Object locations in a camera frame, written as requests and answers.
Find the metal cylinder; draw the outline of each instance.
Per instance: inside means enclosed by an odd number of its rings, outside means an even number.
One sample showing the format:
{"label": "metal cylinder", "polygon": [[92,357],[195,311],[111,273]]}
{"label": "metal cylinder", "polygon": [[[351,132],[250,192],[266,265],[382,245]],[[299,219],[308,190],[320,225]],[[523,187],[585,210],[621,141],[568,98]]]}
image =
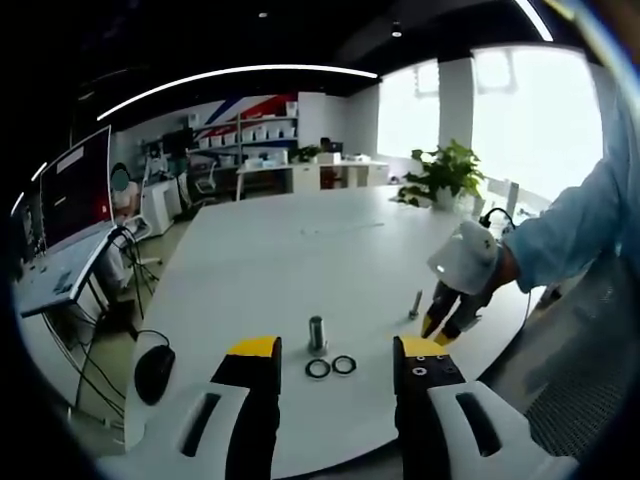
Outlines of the metal cylinder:
{"label": "metal cylinder", "polygon": [[309,319],[309,353],[316,357],[321,357],[327,353],[324,320],[317,315]]}

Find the ceiling light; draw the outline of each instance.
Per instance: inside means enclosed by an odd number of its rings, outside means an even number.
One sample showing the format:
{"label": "ceiling light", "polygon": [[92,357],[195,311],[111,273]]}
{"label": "ceiling light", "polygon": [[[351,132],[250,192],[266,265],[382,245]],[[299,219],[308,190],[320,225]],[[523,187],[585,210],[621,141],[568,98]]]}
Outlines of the ceiling light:
{"label": "ceiling light", "polygon": [[234,67],[234,68],[225,68],[224,70],[214,70],[212,72],[200,73],[198,75],[193,75],[191,77],[182,78],[180,80],[175,80],[173,82],[165,83],[164,85],[160,85],[159,87],[152,88],[140,95],[136,95],[135,97],[130,98],[122,102],[119,105],[116,105],[110,110],[107,110],[103,114],[99,115],[97,120],[100,121],[103,118],[111,115],[113,112],[120,110],[127,105],[131,105],[133,102],[137,102],[144,97],[148,97],[149,95],[153,95],[154,93],[161,92],[162,90],[166,90],[167,88],[175,87],[177,85],[182,85],[183,83],[193,82],[194,80],[201,80],[203,78],[209,77],[217,77],[220,75],[226,75],[229,73],[242,73],[242,72],[256,72],[263,70],[312,70],[319,72],[331,72],[331,73],[345,73],[348,75],[357,75],[360,77],[368,77],[368,78],[378,78],[378,74],[371,72],[363,72],[362,70],[352,70],[350,68],[341,68],[341,67],[327,67],[323,65],[252,65],[248,67]]}
{"label": "ceiling light", "polygon": [[33,177],[31,177],[32,182],[35,182],[36,178],[38,178],[38,175],[42,173],[42,170],[44,170],[46,166],[47,166],[47,162],[44,162],[42,165],[40,165],[40,168],[36,170],[36,173],[34,173]]}
{"label": "ceiling light", "polygon": [[400,22],[393,22],[391,36],[394,38],[400,38],[402,36],[402,31],[400,30]]}
{"label": "ceiling light", "polygon": [[538,12],[536,12],[536,10],[531,6],[531,4],[527,0],[514,0],[514,1],[522,9],[525,15],[529,17],[529,20],[531,20],[531,23],[533,23],[533,26],[536,27],[536,30],[538,30],[538,33],[540,34],[542,39],[545,42],[553,42],[553,37],[551,36],[551,32],[549,31],[547,26],[544,24],[544,22],[540,18],[540,15],[538,15]]}
{"label": "ceiling light", "polygon": [[16,200],[16,203],[13,204],[13,208],[11,209],[11,215],[13,215],[13,212],[15,212],[16,208],[18,208],[18,205],[20,204],[20,200],[22,200],[22,197],[24,197],[24,192],[18,195],[18,200]]}

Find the potted plant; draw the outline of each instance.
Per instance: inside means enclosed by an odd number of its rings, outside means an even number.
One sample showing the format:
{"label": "potted plant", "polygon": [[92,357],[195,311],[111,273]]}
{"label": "potted plant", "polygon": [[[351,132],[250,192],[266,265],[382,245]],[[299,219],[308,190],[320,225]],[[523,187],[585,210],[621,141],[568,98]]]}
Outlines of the potted plant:
{"label": "potted plant", "polygon": [[292,157],[298,157],[298,162],[309,163],[322,149],[318,145],[307,145],[306,147],[294,149]]}
{"label": "potted plant", "polygon": [[[431,160],[423,159],[425,153]],[[484,179],[477,168],[480,160],[473,150],[455,140],[447,148],[438,146],[435,152],[413,150],[411,158],[420,162],[422,173],[407,173],[404,176],[409,185],[398,191],[398,202],[452,210],[458,195],[480,196],[478,183]]]}

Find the metal bolt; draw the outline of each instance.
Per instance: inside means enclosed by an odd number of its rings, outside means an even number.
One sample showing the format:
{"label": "metal bolt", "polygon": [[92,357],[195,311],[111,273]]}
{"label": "metal bolt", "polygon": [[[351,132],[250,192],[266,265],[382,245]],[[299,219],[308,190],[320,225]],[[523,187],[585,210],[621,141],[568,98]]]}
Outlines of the metal bolt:
{"label": "metal bolt", "polygon": [[322,357],[327,353],[324,320],[317,315],[309,319],[309,353],[315,357]]}
{"label": "metal bolt", "polygon": [[415,320],[418,318],[418,308],[420,308],[420,301],[422,300],[422,290],[418,290],[416,293],[416,298],[413,301],[413,307],[409,310],[409,318],[411,320]]}

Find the ceiling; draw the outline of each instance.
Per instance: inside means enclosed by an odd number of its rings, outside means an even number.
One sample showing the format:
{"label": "ceiling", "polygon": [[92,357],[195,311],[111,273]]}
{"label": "ceiling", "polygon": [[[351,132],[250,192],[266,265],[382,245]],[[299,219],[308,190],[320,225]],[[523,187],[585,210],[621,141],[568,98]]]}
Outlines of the ceiling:
{"label": "ceiling", "polygon": [[[583,47],[573,28],[536,3],[559,43]],[[500,42],[539,42],[512,0],[71,0],[24,5],[13,66],[21,73],[19,125],[42,122],[37,149],[19,165],[17,192],[45,160],[102,124],[98,114],[164,83],[207,71],[269,63],[358,68],[378,74],[432,57],[468,55]],[[261,18],[260,13],[267,13]],[[392,38],[394,21],[404,35]],[[349,95],[371,79],[263,72],[191,82],[111,115],[122,129],[162,113],[231,95],[324,91]],[[33,143],[24,129],[23,145]]]}

